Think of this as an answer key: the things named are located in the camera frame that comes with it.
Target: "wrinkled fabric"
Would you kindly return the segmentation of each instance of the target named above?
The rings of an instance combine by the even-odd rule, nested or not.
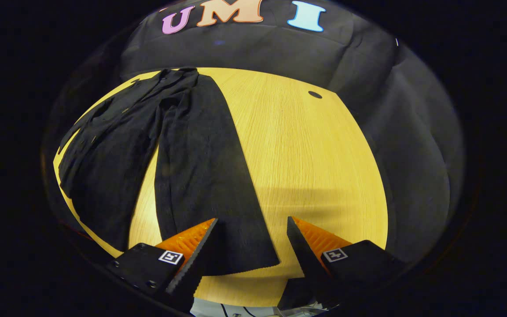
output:
[[[80,220],[111,246],[127,249],[137,195],[159,144],[154,184],[163,239],[219,218],[218,261],[207,275],[279,263],[226,100],[195,68],[136,81],[80,118],[60,151],[70,139],[61,187]]]
[[[66,204],[53,166],[54,156],[64,135],[97,100],[120,84],[120,55],[139,21],[124,28],[99,46],[70,76],[52,105],[48,126],[42,140],[42,173],[50,209],[60,222],[84,232]]]

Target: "table surface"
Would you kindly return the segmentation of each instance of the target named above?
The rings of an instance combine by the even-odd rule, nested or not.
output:
[[[287,279],[303,277],[286,234],[288,216],[352,243],[368,239],[386,247],[386,197],[375,159],[360,127],[334,92],[250,70],[198,71],[215,80],[228,103],[280,264],[231,275],[204,276],[195,297],[236,306],[276,306]],[[157,73],[135,76],[92,107],[131,86],[136,79],[146,80]],[[58,165],[64,153],[54,159],[58,183]],[[162,241],[154,194],[157,155],[156,148],[135,206],[129,247]],[[79,220],[72,201],[63,191],[62,195],[87,233],[112,256],[121,255]]]

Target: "orange letter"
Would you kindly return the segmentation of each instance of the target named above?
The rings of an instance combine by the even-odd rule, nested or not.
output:
[[[203,2],[203,18],[197,23],[197,26],[211,26],[217,22],[213,18],[216,13],[220,21],[227,22],[237,11],[238,15],[234,18],[235,22],[261,22],[263,17],[259,15],[259,6],[262,0],[237,0],[229,5],[225,0],[210,0]]]

